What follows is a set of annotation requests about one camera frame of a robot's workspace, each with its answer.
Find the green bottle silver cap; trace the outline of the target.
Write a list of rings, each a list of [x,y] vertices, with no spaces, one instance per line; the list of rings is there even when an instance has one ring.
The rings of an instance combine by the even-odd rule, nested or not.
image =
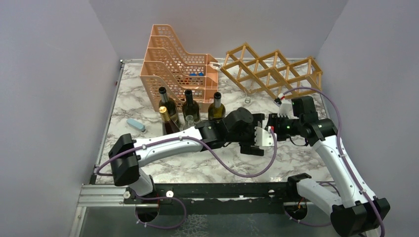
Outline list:
[[[208,119],[209,120],[217,120],[222,119],[225,117],[226,109],[225,106],[221,102],[221,93],[216,92],[213,95],[213,103],[210,104],[208,108]]]

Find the dark green wine bottle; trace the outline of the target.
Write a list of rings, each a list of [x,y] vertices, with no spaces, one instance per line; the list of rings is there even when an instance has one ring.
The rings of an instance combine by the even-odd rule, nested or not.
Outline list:
[[[191,115],[194,122],[199,122],[201,120],[200,107],[199,104],[193,99],[193,91],[187,89],[184,91],[184,95],[185,102],[182,105],[184,118],[186,118],[188,115]]]

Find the red bottle gold cap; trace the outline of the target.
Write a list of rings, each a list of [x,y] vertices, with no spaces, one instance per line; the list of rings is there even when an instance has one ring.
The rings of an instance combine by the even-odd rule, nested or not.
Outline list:
[[[180,131],[177,124],[171,119],[168,110],[165,106],[159,107],[159,113],[162,118],[163,135],[173,134]]]

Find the dark bottle brown label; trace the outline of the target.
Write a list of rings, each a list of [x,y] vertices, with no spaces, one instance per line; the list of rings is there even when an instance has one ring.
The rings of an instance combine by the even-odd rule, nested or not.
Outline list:
[[[158,90],[160,94],[160,101],[159,101],[159,107],[165,106],[167,108],[168,114],[170,118],[174,121],[174,123],[180,127],[181,123],[179,120],[179,114],[177,110],[177,105],[175,101],[168,96],[167,90],[164,86],[161,86]]]

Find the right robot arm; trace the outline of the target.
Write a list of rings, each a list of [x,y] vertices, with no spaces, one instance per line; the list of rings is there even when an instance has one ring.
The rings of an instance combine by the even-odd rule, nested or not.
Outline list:
[[[319,119],[310,96],[292,99],[291,107],[295,118],[270,114],[267,128],[276,133],[278,141],[293,136],[304,138],[325,163],[339,193],[328,191],[303,173],[288,178],[286,197],[292,201],[302,197],[314,203],[329,215],[331,225],[341,237],[361,235],[377,228],[384,236],[383,220],[390,204],[365,184],[344,150],[340,127],[329,118]]]

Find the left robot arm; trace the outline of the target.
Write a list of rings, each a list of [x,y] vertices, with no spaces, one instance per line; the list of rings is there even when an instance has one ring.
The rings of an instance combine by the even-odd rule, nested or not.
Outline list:
[[[142,167],[172,156],[210,151],[239,143],[241,152],[261,156],[260,147],[277,145],[274,128],[261,127],[263,114],[252,114],[240,107],[225,118],[203,120],[186,130],[155,138],[134,139],[121,135],[108,153],[114,185],[130,186],[145,203],[155,198],[153,180]]]

